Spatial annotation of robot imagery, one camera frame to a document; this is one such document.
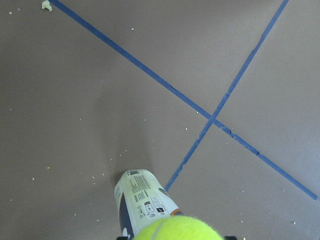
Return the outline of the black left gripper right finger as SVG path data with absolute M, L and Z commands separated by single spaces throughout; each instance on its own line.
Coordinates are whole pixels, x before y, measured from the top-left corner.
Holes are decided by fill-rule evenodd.
M 237 240 L 235 236 L 225 236 L 224 240 Z

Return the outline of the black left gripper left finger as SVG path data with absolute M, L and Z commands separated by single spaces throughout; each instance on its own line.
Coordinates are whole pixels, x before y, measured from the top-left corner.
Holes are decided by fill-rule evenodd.
M 116 240 L 128 240 L 129 237 L 128 236 L 119 236 L 116 238 Z

